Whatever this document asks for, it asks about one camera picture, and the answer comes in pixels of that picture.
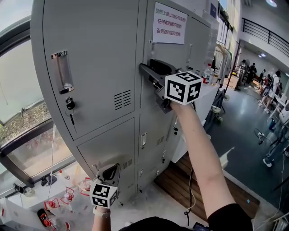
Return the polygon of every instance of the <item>person in white shirt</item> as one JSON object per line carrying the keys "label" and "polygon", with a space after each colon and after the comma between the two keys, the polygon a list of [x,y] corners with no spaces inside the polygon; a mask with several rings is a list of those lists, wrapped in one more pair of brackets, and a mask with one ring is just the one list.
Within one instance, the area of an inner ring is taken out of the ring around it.
{"label": "person in white shirt", "polygon": [[266,105],[266,108],[264,109],[265,112],[269,113],[269,105],[271,104],[272,100],[274,99],[275,97],[275,93],[276,93],[276,90],[277,88],[279,89],[279,91],[281,92],[281,88],[280,88],[280,79],[279,77],[281,76],[281,72],[280,71],[276,71],[276,73],[273,75],[273,83],[272,85],[270,86],[270,89],[268,91],[268,94],[265,95],[261,102],[258,104],[259,106],[262,106],[263,105],[263,102],[265,102],[265,100],[269,97],[268,99],[268,102],[267,102],[267,105]]}

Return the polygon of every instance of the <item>black sleeve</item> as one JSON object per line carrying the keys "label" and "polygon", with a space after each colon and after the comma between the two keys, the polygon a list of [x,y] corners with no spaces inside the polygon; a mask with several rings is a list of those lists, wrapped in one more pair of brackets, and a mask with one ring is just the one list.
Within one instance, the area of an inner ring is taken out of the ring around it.
{"label": "black sleeve", "polygon": [[238,204],[229,204],[215,211],[208,218],[213,231],[253,231],[250,217]]}

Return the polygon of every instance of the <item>ceiling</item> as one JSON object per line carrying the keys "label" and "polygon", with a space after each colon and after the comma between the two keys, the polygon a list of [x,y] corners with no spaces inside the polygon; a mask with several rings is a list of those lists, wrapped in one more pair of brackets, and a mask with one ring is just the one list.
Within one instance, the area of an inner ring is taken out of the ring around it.
{"label": "ceiling", "polygon": [[241,41],[241,46],[245,47],[247,50],[255,53],[256,55],[260,55],[262,53],[266,54],[265,59],[266,61],[270,62],[271,64],[275,65],[277,68],[279,68],[279,70],[281,70],[284,73],[289,73],[289,67],[287,67],[285,64],[283,64],[281,61],[279,61],[277,58],[275,58],[274,56],[266,53],[265,51],[263,51],[262,49],[260,49],[259,47],[246,42],[246,41]]}
{"label": "ceiling", "polygon": [[246,5],[250,4],[256,4],[261,6],[262,8],[274,13],[278,17],[282,18],[286,22],[289,23],[289,0],[274,0],[277,4],[277,7],[272,7],[268,3],[266,3],[266,0],[244,0],[244,3]]}

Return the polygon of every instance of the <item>glass pane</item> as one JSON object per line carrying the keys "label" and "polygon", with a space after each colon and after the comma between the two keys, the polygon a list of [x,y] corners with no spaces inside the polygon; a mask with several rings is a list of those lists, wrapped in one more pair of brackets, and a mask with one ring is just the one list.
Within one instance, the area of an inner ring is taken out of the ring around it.
{"label": "glass pane", "polygon": [[[8,157],[27,175],[33,177],[51,166],[52,140],[53,128],[15,149],[8,154]],[[69,156],[71,156],[71,152],[56,129],[53,164],[55,165]]]}
{"label": "glass pane", "polygon": [[0,108],[0,146],[51,117],[38,84],[31,41],[0,57]]}
{"label": "glass pane", "polygon": [[0,1],[0,32],[11,24],[31,15],[33,0]]}
{"label": "glass pane", "polygon": [[13,188],[13,183],[19,184],[20,181],[0,163],[0,195]]}

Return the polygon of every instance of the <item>gray floor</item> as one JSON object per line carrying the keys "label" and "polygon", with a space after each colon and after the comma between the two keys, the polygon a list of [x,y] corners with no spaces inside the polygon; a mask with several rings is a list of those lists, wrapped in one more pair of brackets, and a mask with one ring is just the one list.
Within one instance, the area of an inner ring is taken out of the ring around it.
{"label": "gray floor", "polygon": [[[272,190],[282,181],[283,155],[275,158],[272,168],[263,163],[263,158],[269,150],[269,142],[259,145],[259,139],[254,134],[258,128],[268,134],[269,114],[257,105],[258,96],[252,88],[242,87],[241,91],[228,88],[229,101],[224,101],[226,110],[220,116],[222,124],[214,124],[209,130],[212,143],[219,156],[234,147],[228,154],[228,165],[225,170],[241,181],[245,186],[256,192],[276,208],[279,207],[280,190]],[[284,178],[289,176],[289,159],[285,159]],[[283,187],[283,198],[287,195],[287,185]]]}

